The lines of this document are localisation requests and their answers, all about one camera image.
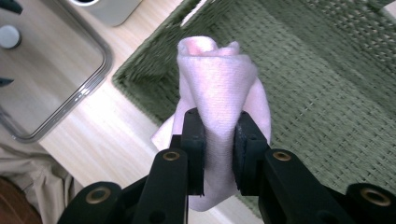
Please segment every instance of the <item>gray fabric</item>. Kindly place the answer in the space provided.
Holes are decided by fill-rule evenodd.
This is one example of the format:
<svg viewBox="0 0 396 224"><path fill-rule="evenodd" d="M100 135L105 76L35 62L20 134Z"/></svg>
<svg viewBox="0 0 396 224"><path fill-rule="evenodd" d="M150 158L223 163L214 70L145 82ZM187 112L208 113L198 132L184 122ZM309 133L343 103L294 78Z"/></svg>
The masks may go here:
<svg viewBox="0 0 396 224"><path fill-rule="evenodd" d="M44 224L54 224L82 186L44 150L0 144L0 176L20 187Z"/></svg>

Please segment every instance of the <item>woven basket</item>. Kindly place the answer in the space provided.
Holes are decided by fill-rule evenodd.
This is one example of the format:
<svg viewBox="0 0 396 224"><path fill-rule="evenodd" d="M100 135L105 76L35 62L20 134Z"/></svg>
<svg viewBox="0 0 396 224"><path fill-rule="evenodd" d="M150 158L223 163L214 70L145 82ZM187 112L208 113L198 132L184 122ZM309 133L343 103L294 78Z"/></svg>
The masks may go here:
<svg viewBox="0 0 396 224"><path fill-rule="evenodd" d="M357 182L396 192L394 24L366 1L207 0L181 25L198 2L182 2L125 62L113 77L120 91L161 124L178 101L178 41L236 40L259 67L272 147L341 192Z"/></svg>

